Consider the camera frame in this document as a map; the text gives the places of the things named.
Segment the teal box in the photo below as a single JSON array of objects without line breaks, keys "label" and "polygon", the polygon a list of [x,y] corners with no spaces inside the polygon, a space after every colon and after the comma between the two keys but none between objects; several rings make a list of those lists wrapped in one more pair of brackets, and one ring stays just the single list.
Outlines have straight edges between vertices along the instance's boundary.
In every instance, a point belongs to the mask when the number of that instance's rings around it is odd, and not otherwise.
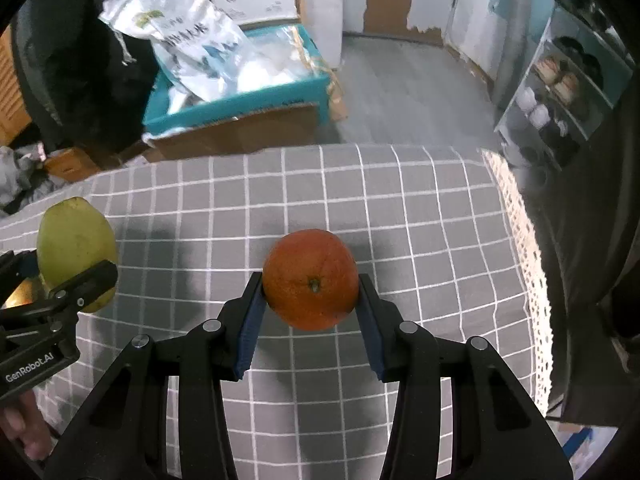
[{"label": "teal box", "polygon": [[[300,38],[302,38],[309,55],[313,59],[320,58],[318,48],[309,37],[305,27],[302,25],[295,25],[295,27],[298,28]],[[282,28],[282,26],[256,28],[249,30],[246,34],[252,38],[278,28]],[[154,88],[146,104],[143,124],[150,134],[158,135],[171,128],[204,126],[205,124],[245,115],[257,110],[278,108],[298,103],[317,104],[319,123],[324,123],[329,120],[329,97],[326,90],[330,82],[331,78],[327,72],[319,72],[317,75],[293,83],[235,94],[167,115],[169,88],[172,85],[161,70],[156,77]]]}]

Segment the screw head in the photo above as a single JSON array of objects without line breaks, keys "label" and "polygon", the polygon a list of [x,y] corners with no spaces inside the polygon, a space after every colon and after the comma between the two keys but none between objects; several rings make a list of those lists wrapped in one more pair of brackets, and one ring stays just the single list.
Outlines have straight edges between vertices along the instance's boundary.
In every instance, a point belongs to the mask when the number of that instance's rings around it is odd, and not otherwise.
[{"label": "screw head", "polygon": [[418,326],[413,321],[403,321],[400,323],[400,330],[405,334],[415,334],[418,332]]},{"label": "screw head", "polygon": [[137,335],[131,340],[133,348],[142,348],[146,346],[147,343],[149,343],[149,336],[146,334]]},{"label": "screw head", "polygon": [[485,338],[476,336],[471,338],[471,346],[476,350],[486,350],[489,343]]},{"label": "screw head", "polygon": [[222,323],[220,323],[217,319],[207,319],[202,324],[202,329],[205,332],[217,332],[222,328]]}]

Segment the blue gripper pad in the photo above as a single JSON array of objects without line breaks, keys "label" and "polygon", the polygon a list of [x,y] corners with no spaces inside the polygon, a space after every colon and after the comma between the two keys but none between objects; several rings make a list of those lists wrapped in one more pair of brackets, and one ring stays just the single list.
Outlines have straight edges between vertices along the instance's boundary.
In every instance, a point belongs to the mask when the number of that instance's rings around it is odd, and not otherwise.
[{"label": "blue gripper pad", "polygon": [[264,299],[262,280],[260,280],[251,297],[249,308],[244,316],[244,322],[238,334],[238,358],[233,368],[238,380],[242,379],[244,372],[251,366],[251,360],[254,358],[255,346],[258,343],[258,334],[266,307],[267,301]]},{"label": "blue gripper pad", "polygon": [[20,265],[20,273],[25,278],[35,278],[40,273],[36,251],[31,251],[31,253],[24,255],[22,264]]},{"label": "blue gripper pad", "polygon": [[362,283],[362,276],[360,277],[360,292],[358,294],[358,303],[356,304],[356,315],[358,316],[358,324],[364,340],[364,348],[367,351],[369,366],[377,375],[378,380],[382,381],[385,369],[382,334],[373,315],[366,288]]}]

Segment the white lace trim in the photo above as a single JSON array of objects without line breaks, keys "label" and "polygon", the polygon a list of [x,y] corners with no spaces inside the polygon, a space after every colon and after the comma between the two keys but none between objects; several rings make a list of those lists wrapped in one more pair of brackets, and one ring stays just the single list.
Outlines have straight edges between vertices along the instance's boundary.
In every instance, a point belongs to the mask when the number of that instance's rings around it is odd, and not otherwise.
[{"label": "white lace trim", "polygon": [[542,415],[546,415],[549,407],[549,393],[551,392],[553,331],[551,330],[551,306],[546,292],[546,276],[542,270],[540,248],[536,242],[535,229],[527,216],[522,196],[507,162],[497,153],[484,150],[482,153],[494,172],[498,188],[504,199],[504,207],[518,252],[533,327],[536,356],[534,400]]}]

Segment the orange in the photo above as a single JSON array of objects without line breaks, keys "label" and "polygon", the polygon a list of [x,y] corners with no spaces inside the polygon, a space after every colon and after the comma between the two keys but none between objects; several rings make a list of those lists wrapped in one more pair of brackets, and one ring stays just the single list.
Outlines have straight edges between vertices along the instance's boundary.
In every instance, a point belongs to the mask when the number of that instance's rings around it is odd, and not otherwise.
[{"label": "orange", "polygon": [[336,235],[320,229],[297,231],[278,241],[262,270],[269,306],[300,330],[332,327],[358,300],[358,268]]}]

